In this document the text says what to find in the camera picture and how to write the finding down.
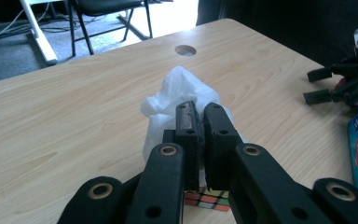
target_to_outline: wooden table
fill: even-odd
[[[197,53],[178,55],[179,45]],[[351,182],[349,109],[302,96],[337,80],[309,83],[319,64],[222,20],[0,81],[0,223],[55,223],[87,180],[142,172],[140,104],[177,65],[219,92],[237,130],[295,181]],[[185,208],[184,223],[233,222],[231,212]]]

